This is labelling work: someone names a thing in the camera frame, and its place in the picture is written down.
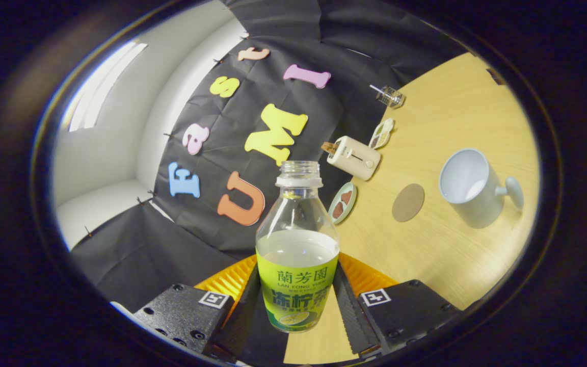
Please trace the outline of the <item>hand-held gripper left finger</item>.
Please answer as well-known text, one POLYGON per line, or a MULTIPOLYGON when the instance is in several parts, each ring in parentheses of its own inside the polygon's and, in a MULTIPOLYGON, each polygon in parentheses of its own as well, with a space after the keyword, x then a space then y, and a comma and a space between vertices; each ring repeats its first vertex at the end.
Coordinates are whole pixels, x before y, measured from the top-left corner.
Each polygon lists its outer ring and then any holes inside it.
POLYGON ((140 307, 133 320, 187 352, 237 362, 258 300, 256 256, 249 256, 196 286, 173 284, 140 307))

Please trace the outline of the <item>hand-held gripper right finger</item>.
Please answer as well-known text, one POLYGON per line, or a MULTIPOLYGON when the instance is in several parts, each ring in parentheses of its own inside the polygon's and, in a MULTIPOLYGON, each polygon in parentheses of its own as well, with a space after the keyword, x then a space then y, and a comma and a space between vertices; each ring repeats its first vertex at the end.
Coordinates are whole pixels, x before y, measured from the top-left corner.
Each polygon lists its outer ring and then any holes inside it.
POLYGON ((333 288, 351 351, 359 357, 405 349, 460 315, 420 280, 398 282, 342 252, 333 288))

